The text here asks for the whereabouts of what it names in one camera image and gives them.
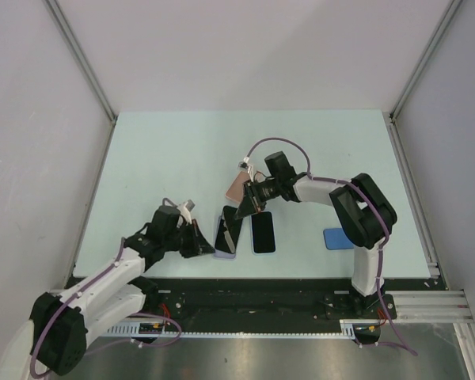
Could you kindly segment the lilac phone case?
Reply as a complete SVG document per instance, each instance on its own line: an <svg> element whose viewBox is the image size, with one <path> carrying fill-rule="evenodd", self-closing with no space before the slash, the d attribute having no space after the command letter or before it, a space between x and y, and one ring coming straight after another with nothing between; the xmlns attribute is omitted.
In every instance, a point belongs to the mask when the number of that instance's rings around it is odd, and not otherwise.
<svg viewBox="0 0 475 380"><path fill-rule="evenodd" d="M215 235L218 235L219 227L221 224L221 217L218 217L218 226L216 227ZM213 257L218 260L234 260L236 256L236 253L226 253L220 250L215 250L215 253L213 254Z"/></svg>

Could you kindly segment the pink phone case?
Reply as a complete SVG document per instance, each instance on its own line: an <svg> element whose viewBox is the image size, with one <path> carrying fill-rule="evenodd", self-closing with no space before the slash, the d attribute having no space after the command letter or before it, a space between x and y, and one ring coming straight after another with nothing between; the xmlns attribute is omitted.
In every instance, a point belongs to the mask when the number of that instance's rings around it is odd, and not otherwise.
<svg viewBox="0 0 475 380"><path fill-rule="evenodd" d="M232 184L227 189L225 197L235 203L240 203L244 196L243 184L250 180L250 176L247 172L240 171L234 178Z"/></svg>

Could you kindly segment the teal-edged black phone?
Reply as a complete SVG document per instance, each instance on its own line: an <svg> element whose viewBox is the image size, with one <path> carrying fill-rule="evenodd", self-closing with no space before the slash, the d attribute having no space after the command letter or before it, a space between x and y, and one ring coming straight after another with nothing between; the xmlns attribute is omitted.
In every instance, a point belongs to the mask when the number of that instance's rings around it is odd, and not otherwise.
<svg viewBox="0 0 475 380"><path fill-rule="evenodd" d="M215 250L237 253L243 219L234 219L236 210L237 208L232 206L222 208L220 215L222 224L218 229L218 235L215 236Z"/></svg>

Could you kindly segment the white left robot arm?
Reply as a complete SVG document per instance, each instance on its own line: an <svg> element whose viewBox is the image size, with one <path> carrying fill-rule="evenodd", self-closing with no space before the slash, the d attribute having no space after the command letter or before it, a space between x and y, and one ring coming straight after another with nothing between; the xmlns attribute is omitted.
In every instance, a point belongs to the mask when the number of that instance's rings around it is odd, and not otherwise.
<svg viewBox="0 0 475 380"><path fill-rule="evenodd" d="M144 273L167 252L192 258L215 251L192 216L193 207L191 200L162 204L150 222L121 239L116 256L95 274L58 294L39 296L2 355L0 379L64 376L112 326L134 314L154 314L158 289Z"/></svg>

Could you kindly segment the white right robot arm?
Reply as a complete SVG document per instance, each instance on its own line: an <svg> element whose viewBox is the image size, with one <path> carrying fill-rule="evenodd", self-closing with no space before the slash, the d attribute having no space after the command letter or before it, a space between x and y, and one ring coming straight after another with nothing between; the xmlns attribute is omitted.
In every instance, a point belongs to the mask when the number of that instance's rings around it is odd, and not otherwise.
<svg viewBox="0 0 475 380"><path fill-rule="evenodd" d="M243 219L265 210L269 200L281 197L296 203L319 203L332 207L347 238L354 246L351 312L369 317L383 296L383 249L397 222L397 213L370 175L350 180L314 177L297 173L284 152L267 156L270 176L263 181L247 180L235 218Z"/></svg>

